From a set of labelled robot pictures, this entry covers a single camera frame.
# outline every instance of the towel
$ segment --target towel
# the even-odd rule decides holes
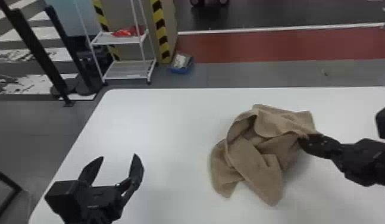
[[[317,133],[310,112],[254,105],[212,150],[214,189],[229,198],[238,182],[246,181],[263,201],[276,205],[283,195],[282,173],[296,160],[298,138],[310,133]]]

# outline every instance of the red floor stripe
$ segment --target red floor stripe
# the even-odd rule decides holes
[[[379,28],[179,36],[176,49],[199,63],[385,58]]]

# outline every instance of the stand base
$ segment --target stand base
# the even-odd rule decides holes
[[[80,77],[78,85],[76,86],[76,92],[81,96],[89,96],[97,94],[103,87],[102,79],[98,77],[91,77],[91,86],[87,86],[84,80]]]
[[[79,83],[79,80],[77,78],[75,78],[75,79],[65,79],[64,82],[67,85],[67,89],[64,90],[64,93],[66,95],[72,94],[72,93],[76,92],[76,86]],[[61,97],[59,91],[56,89],[55,86],[51,87],[51,94],[52,94],[52,96],[55,99],[58,99],[59,97]]]
[[[64,103],[63,107],[73,107],[75,105],[75,101],[71,100],[69,103]]]

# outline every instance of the wheel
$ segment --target wheel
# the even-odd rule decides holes
[[[189,0],[191,2],[191,5],[194,7],[204,7],[205,6],[205,0]]]
[[[221,4],[221,6],[223,5],[227,5],[230,1],[229,0],[218,0]]]

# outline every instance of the red object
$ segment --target red object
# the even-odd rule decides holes
[[[145,33],[145,26],[144,25],[138,26],[138,29],[139,29],[140,35],[143,35]],[[133,36],[138,36],[137,28],[135,26],[130,27],[129,31]]]
[[[115,37],[120,38],[122,36],[131,36],[132,34],[127,29],[120,29],[117,32],[112,33],[112,35],[115,36]]]

